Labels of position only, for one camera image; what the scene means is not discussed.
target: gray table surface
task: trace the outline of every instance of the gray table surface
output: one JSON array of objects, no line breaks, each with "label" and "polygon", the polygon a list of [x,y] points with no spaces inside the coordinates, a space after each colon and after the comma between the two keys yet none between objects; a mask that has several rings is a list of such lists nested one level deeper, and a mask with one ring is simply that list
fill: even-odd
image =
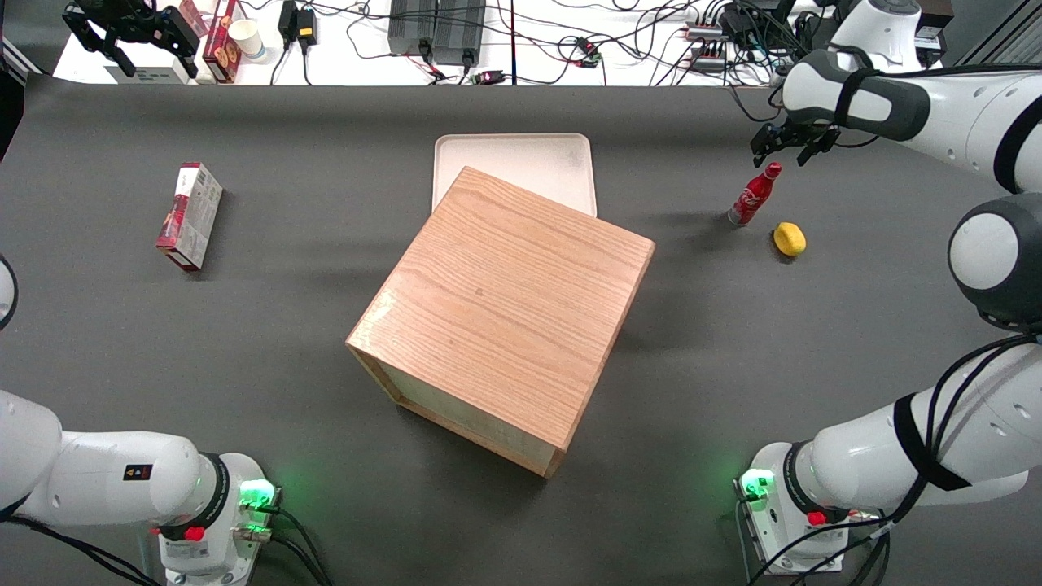
[{"label": "gray table surface", "polygon": [[[763,93],[743,96],[762,113]],[[997,188],[896,145],[803,169],[785,153],[773,199],[728,229],[756,125],[720,90],[36,78],[26,103],[0,165],[0,250],[22,287],[0,385],[68,430],[253,456],[341,585],[741,584],[729,483],[756,449],[926,388],[1000,335],[945,264],[956,222]],[[658,243],[549,482],[394,407],[344,347],[429,212],[435,141],[475,131],[585,133],[600,217]],[[228,195],[205,270],[185,275],[153,242],[195,160]],[[782,220],[810,241],[793,264],[768,242]],[[886,584],[1032,582],[1040,496],[1033,478],[916,510]],[[138,559],[135,531],[72,533]],[[14,527],[0,568],[5,584],[116,583]],[[287,583],[306,577],[269,547],[254,584]]]}]

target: red button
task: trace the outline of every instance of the red button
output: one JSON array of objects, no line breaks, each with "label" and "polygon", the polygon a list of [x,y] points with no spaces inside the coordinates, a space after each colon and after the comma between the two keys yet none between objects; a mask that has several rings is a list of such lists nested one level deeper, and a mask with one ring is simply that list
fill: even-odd
[{"label": "red button", "polygon": [[184,530],[184,539],[185,541],[202,541],[204,533],[206,533],[206,530],[201,527],[190,527]]}]

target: green led light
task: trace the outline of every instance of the green led light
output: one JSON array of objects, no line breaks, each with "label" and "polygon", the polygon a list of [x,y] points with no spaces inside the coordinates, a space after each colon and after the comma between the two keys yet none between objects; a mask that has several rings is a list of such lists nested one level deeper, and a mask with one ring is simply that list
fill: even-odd
[{"label": "green led light", "polygon": [[274,500],[275,485],[264,479],[239,485],[239,504],[244,507],[264,507],[273,505]]},{"label": "green led light", "polygon": [[741,484],[750,500],[765,498],[774,484],[774,472],[753,468],[742,474]]}]

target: red box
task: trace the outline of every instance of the red box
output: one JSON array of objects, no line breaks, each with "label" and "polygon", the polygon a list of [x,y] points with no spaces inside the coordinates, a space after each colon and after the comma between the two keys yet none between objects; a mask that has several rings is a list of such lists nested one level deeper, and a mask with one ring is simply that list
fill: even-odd
[{"label": "red box", "polygon": [[174,204],[163,221],[155,247],[183,270],[201,269],[223,194],[221,184],[202,163],[181,165]]},{"label": "red box", "polygon": [[246,15],[238,0],[220,0],[214,10],[214,22],[209,25],[209,38],[202,53],[202,60],[209,67],[218,83],[233,83],[239,71],[242,52],[239,45],[228,36],[228,26],[243,20]]},{"label": "red box", "polygon": [[196,7],[194,0],[181,0],[177,10],[184,17],[184,22],[192,27],[192,32],[195,32],[199,39],[206,35],[206,23],[203,22],[202,15],[199,14],[199,8]]}]

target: red bottle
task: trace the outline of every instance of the red bottle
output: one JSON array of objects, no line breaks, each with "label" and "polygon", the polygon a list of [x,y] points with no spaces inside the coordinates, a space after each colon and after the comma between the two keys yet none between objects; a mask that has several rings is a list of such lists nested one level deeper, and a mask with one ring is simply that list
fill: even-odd
[{"label": "red bottle", "polygon": [[744,226],[749,223],[752,216],[760,210],[760,206],[771,196],[771,189],[774,188],[774,179],[782,174],[782,164],[771,163],[764,169],[760,176],[754,177],[749,185],[742,190],[742,195],[738,196],[738,201],[727,212],[727,219],[736,226]]}]

